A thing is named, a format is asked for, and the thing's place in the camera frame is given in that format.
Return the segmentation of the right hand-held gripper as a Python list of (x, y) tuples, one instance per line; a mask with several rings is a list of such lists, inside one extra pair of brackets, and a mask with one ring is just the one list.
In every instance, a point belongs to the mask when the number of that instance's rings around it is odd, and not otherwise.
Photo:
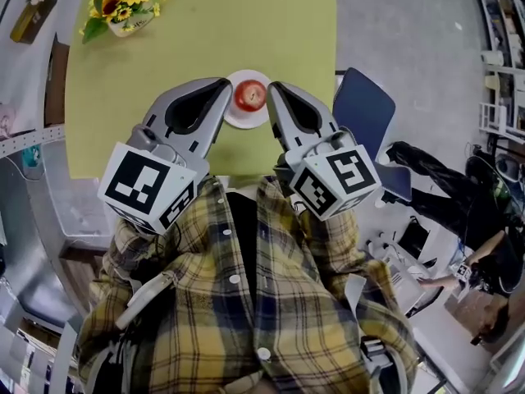
[(283, 148), (274, 167), (286, 197), (296, 196), (326, 221), (363, 202), (381, 186), (367, 150), (337, 129), (329, 107), (298, 86), (267, 88), (272, 132)]

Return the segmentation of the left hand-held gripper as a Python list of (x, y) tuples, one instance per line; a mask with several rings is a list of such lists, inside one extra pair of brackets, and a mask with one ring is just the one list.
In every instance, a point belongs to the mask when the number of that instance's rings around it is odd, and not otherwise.
[(198, 195), (209, 172), (205, 159), (216, 141), (233, 94), (231, 82), (192, 80), (161, 94), (143, 125), (118, 142), (98, 197), (150, 234), (165, 234)]

